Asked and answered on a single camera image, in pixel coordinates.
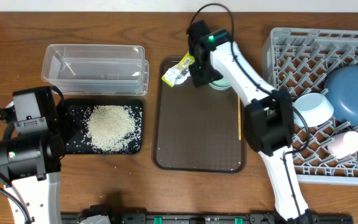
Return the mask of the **pile of rice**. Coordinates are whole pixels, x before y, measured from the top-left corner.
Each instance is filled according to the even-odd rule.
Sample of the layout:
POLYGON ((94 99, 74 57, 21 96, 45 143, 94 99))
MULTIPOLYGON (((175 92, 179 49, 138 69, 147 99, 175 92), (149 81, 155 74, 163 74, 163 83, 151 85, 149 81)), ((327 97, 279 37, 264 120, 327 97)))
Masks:
POLYGON ((141 106, 75 105, 66 113, 76 133, 68 154, 136 154, 142 144, 141 106))

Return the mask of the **light blue bowl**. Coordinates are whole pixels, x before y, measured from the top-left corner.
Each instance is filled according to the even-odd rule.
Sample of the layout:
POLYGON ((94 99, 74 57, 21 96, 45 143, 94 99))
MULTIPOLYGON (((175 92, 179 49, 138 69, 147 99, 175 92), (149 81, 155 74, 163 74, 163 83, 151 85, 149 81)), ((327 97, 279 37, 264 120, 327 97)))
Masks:
POLYGON ((299 97, 293 106, 302 115, 309 128, 327 122, 334 113, 332 104, 321 93, 305 94, 299 97))

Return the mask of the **dark blue plate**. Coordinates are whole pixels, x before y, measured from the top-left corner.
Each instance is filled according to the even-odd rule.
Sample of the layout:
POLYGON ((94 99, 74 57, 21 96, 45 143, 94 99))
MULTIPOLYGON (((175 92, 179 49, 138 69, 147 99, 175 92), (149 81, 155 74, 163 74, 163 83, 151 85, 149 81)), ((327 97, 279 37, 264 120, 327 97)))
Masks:
POLYGON ((358 125, 358 65, 339 68, 327 77, 325 97, 334 108, 333 116, 340 122, 358 125))

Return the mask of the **pink cup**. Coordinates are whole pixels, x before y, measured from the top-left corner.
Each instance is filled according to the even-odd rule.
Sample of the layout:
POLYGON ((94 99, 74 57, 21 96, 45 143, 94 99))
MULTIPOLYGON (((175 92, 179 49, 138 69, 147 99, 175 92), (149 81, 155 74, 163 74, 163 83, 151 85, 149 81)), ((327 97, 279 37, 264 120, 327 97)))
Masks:
POLYGON ((328 151, 337 159, 343 159, 346 156, 358 151, 358 133, 348 131, 333 136, 333 140, 327 145, 328 151))

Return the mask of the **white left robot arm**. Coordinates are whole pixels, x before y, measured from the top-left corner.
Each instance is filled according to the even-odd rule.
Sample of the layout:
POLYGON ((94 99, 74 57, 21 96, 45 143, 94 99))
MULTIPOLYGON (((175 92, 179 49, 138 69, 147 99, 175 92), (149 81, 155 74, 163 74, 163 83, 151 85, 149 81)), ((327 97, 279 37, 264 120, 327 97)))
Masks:
POLYGON ((64 101, 55 86, 15 91, 0 108, 7 127, 0 141, 0 193, 8 198, 15 223, 61 223, 61 159, 65 140, 58 110, 64 101))

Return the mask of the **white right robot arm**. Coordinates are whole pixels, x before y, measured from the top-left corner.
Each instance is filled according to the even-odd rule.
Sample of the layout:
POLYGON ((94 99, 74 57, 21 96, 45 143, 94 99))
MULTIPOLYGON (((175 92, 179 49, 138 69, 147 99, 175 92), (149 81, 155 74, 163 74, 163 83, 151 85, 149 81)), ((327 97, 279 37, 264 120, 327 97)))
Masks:
POLYGON ((283 223, 312 223, 293 166, 295 132, 290 94, 267 83, 241 54, 225 29, 210 31, 204 21, 187 29, 190 74, 195 86, 225 78, 244 105, 244 137, 262 158, 272 184, 275 210, 283 223))

